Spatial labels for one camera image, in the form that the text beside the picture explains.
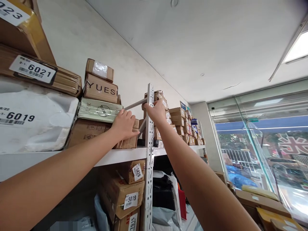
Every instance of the white wall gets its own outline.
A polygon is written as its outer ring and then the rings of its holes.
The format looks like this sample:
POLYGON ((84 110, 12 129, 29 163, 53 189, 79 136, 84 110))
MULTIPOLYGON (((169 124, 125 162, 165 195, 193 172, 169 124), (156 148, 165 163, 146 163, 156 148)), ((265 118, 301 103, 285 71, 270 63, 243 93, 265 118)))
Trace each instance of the white wall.
MULTIPOLYGON (((38 6, 58 66, 83 80, 88 58, 112 67, 124 107, 141 100, 149 82, 164 91, 169 108, 186 103, 85 0, 38 0, 38 6)), ((143 118, 141 106, 132 112, 143 118)))

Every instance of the person's left hand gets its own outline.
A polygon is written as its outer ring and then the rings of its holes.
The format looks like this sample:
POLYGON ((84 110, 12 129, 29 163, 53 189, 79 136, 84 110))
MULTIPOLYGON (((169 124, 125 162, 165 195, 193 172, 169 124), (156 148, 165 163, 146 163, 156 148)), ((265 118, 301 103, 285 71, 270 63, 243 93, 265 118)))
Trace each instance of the person's left hand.
POLYGON ((112 124, 111 129, 117 132, 121 140, 125 140, 134 136, 137 136, 140 132, 133 132, 133 125, 136 116, 132 115, 131 111, 125 111, 124 109, 119 111, 115 121, 112 124))

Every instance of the hand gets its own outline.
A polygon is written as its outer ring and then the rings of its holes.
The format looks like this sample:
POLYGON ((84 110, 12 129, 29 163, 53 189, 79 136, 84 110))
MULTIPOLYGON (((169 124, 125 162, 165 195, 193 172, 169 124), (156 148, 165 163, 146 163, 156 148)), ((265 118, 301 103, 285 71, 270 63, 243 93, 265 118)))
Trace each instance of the hand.
POLYGON ((128 138, 137 136, 140 132, 133 132, 133 125, 135 122, 135 115, 132 115, 131 111, 125 111, 124 109, 119 111, 113 122, 111 129, 116 131, 120 140, 126 140, 128 138))
POLYGON ((166 111, 161 100, 155 101, 154 107, 151 107, 149 104, 145 104, 144 108, 147 110, 149 117, 153 122, 158 125, 168 124, 166 120, 166 111))

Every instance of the metal shelf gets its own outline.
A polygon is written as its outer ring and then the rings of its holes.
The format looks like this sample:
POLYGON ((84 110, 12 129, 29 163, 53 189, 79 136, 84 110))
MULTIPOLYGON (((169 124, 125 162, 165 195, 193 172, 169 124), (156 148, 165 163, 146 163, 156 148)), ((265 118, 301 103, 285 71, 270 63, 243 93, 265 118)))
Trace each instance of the metal shelf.
MULTIPOLYGON (((0 154, 0 182, 59 152, 61 151, 0 154)), ((147 148, 112 149, 95 165, 95 167, 145 159, 146 157, 147 148)))
MULTIPOLYGON (((195 152, 198 149, 203 149, 205 148, 205 145, 192 145, 190 146, 192 150, 194 150, 195 152)), ((167 155, 165 148, 154 148, 154 155, 155 156, 163 156, 163 155, 167 155)))

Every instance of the ceiling light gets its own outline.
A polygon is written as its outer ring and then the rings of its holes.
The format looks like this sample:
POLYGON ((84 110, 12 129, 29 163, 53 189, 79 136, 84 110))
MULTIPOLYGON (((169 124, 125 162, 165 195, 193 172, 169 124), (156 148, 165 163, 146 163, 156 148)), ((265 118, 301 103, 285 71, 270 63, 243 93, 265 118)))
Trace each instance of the ceiling light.
POLYGON ((281 99, 272 99, 272 100, 262 101, 262 102, 256 103, 254 106, 255 106, 255 107, 258 107, 258 106, 264 106, 264 105, 268 105, 268 104, 275 104, 275 103, 280 102, 281 100, 283 100, 283 98, 281 98, 281 99))
POLYGON ((308 56, 308 31, 302 33, 295 41, 284 62, 293 61, 308 56))

